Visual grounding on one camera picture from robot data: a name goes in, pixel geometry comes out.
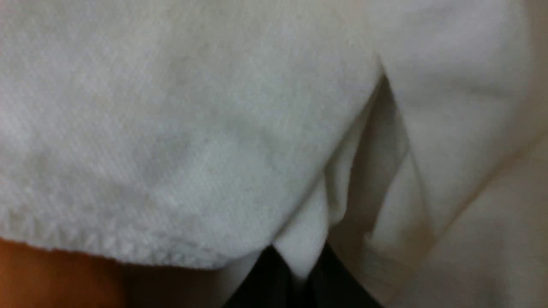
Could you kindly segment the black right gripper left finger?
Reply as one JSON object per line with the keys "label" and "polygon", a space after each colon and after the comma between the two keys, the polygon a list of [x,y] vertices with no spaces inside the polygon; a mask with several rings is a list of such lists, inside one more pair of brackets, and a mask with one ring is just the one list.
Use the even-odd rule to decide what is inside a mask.
{"label": "black right gripper left finger", "polygon": [[299,301],[289,267],[268,247],[223,308],[297,308]]}

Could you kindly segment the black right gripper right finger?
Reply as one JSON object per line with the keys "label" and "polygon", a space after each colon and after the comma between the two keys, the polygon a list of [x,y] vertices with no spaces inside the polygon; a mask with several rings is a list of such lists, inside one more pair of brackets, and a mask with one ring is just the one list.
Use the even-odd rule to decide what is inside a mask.
{"label": "black right gripper right finger", "polygon": [[307,280],[307,308],[381,308],[326,244]]}

